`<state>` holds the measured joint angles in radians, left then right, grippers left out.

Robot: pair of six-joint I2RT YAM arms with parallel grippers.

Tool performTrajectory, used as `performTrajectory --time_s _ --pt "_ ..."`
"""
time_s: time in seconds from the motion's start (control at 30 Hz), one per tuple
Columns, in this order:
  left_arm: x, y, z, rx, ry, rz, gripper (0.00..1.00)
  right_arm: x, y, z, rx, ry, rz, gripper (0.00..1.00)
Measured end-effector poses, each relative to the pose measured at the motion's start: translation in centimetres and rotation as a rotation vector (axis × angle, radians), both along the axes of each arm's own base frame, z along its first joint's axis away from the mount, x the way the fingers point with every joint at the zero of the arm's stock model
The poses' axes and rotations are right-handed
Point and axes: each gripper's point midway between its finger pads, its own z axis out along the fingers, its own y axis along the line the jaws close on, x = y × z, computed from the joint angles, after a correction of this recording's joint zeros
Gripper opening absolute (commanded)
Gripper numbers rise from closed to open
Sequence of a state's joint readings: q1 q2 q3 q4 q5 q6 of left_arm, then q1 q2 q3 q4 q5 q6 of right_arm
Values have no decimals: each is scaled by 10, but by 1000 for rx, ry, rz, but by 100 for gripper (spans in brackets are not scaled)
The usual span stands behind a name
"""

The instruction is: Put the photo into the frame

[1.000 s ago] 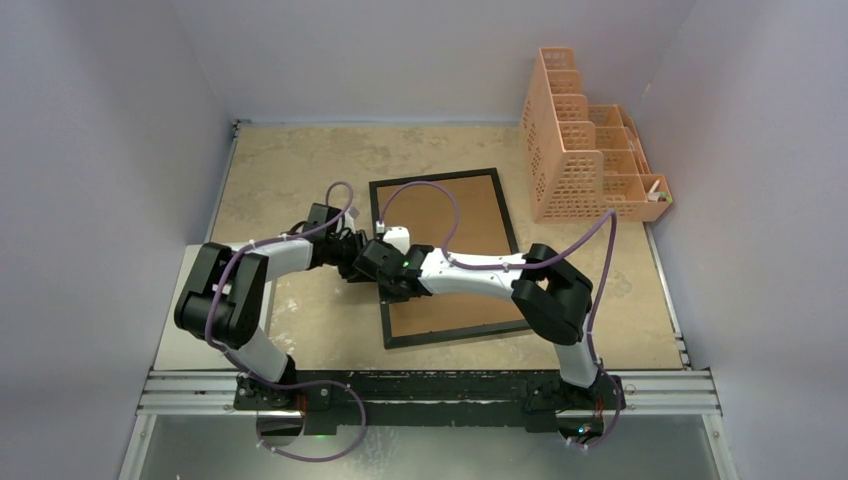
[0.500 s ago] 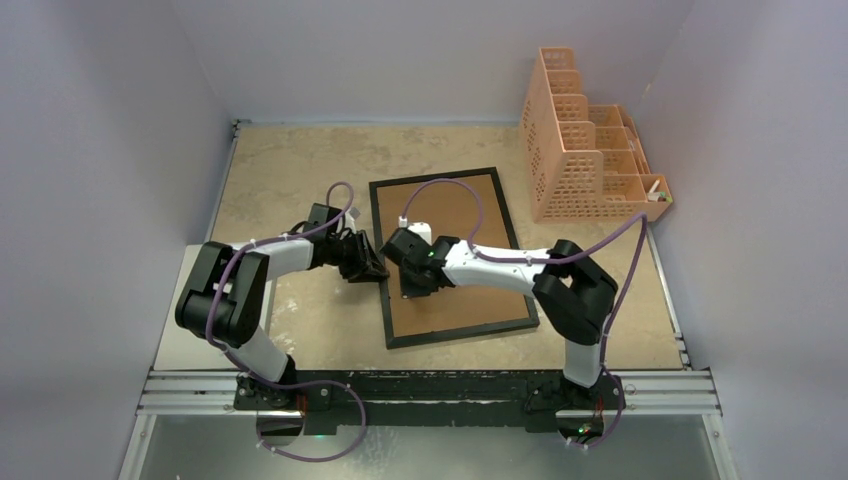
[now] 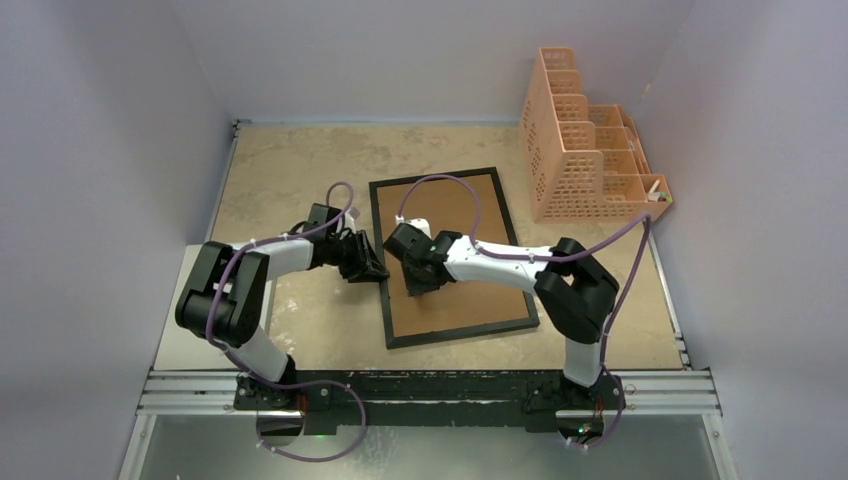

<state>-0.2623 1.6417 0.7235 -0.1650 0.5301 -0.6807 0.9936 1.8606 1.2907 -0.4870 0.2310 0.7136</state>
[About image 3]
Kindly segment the black picture frame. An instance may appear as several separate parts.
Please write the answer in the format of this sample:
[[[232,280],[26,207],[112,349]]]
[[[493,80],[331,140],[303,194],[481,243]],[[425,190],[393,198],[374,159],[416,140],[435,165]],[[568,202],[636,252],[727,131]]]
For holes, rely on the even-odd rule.
[[[455,172],[450,173],[448,179],[445,179],[445,180],[452,180],[452,181],[458,182],[460,185],[462,185],[472,195],[473,200],[475,201],[476,199],[479,199],[478,195],[473,190],[473,188],[463,180],[463,178],[465,176],[468,176],[468,175],[477,175],[477,174],[480,174],[480,173],[490,173],[490,174],[492,174],[493,177],[496,180],[498,180],[500,182],[500,185],[501,185],[500,176],[498,174],[497,169],[494,168],[494,167],[484,167],[484,168],[478,168],[478,169],[472,169],[472,170],[455,171]],[[381,259],[381,261],[383,262],[384,265],[385,265],[384,255],[388,254],[388,253],[386,253],[383,249],[383,242],[386,239],[381,238],[381,231],[376,226],[376,224],[380,221],[380,219],[379,219],[379,210],[378,210],[378,206],[377,206],[377,199],[376,199],[375,190],[380,186],[398,185],[398,184],[402,184],[402,183],[405,183],[405,182],[409,182],[411,184],[409,190],[413,191],[416,187],[419,186],[416,183],[416,181],[417,181],[417,179],[415,177],[405,177],[405,178],[399,178],[399,179],[375,181],[375,182],[370,183],[370,185],[369,185],[370,200],[371,200],[371,212],[372,212],[374,237],[375,237],[374,246],[375,246],[375,249],[376,249],[377,256],[380,257],[380,259]],[[503,190],[503,198],[505,199],[506,206],[508,207],[507,202],[506,202],[506,198],[505,198],[505,195],[504,195],[504,190]],[[498,322],[498,323],[496,323],[492,326],[483,325],[483,326],[478,326],[478,327],[466,327],[466,328],[459,328],[459,329],[456,329],[456,330],[449,330],[449,331],[443,331],[443,332],[431,332],[429,334],[421,334],[421,335],[415,335],[415,336],[411,336],[411,337],[395,338],[395,337],[392,336],[391,312],[390,312],[390,307],[388,306],[387,287],[385,286],[385,283],[387,282],[387,280],[383,281],[380,285],[380,297],[381,297],[381,308],[382,308],[382,314],[383,314],[383,325],[384,325],[384,331],[385,331],[386,346],[389,349],[412,347],[412,346],[432,344],[432,343],[438,343],[438,342],[446,342],[446,341],[459,340],[459,339],[465,339],[465,338],[471,338],[471,337],[478,337],[478,336],[484,336],[484,335],[490,335],[490,334],[496,334],[496,333],[511,332],[511,331],[516,331],[516,330],[532,329],[532,328],[537,327],[538,324],[539,324],[539,315],[538,315],[537,309],[534,305],[534,298],[533,298],[532,295],[529,295],[529,294],[523,292],[524,296],[525,296],[525,301],[527,302],[528,309],[531,312],[531,318],[530,318],[530,321],[532,323],[531,326],[527,326],[527,324],[523,320],[513,320],[513,321]]]

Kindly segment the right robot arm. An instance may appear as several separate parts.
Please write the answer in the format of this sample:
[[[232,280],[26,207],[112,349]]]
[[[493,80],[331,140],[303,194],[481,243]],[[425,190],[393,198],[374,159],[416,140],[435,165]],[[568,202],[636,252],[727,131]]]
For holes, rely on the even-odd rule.
[[[400,262],[410,296],[448,283],[483,282],[537,298],[565,339],[564,399],[584,407],[599,396],[602,338],[619,283],[578,241],[561,238],[553,246],[527,248],[472,240],[454,231],[430,237],[412,223],[401,223],[383,249]]]

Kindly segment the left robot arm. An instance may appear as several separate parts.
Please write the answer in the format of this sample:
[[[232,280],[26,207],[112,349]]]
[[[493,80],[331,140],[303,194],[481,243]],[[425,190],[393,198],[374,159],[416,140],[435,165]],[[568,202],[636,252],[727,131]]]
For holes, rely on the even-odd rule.
[[[293,358],[260,327],[268,282],[323,266],[337,268],[349,283],[381,282],[389,272],[353,217],[339,208],[312,205],[306,220],[277,242],[204,243],[175,307],[176,324],[205,340],[253,376],[272,408],[297,399]]]

